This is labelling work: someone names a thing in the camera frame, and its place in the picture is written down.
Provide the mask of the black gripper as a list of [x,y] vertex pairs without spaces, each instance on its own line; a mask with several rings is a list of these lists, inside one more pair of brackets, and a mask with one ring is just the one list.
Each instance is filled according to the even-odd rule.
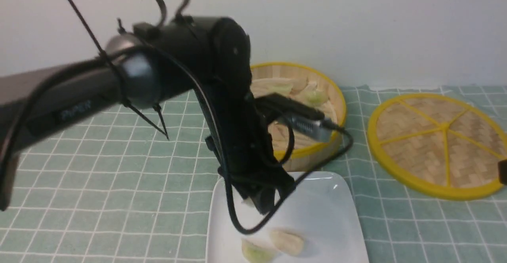
[[288,116],[296,101],[278,93],[254,97],[249,89],[235,95],[218,80],[197,80],[196,95],[211,131],[208,147],[219,160],[227,199],[233,200],[237,191],[250,198],[261,215],[269,213],[275,192],[281,198],[289,196],[295,180],[275,158],[268,126],[283,118],[292,133]]

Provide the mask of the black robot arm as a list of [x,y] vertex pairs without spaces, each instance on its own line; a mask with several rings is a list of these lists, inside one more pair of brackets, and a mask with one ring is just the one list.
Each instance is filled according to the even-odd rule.
[[280,115],[253,96],[250,38],[227,17],[174,18],[158,29],[137,24],[106,53],[1,79],[1,209],[10,205],[14,158],[51,135],[115,104],[136,112],[194,90],[228,189],[266,214],[294,190],[274,156],[268,124]]

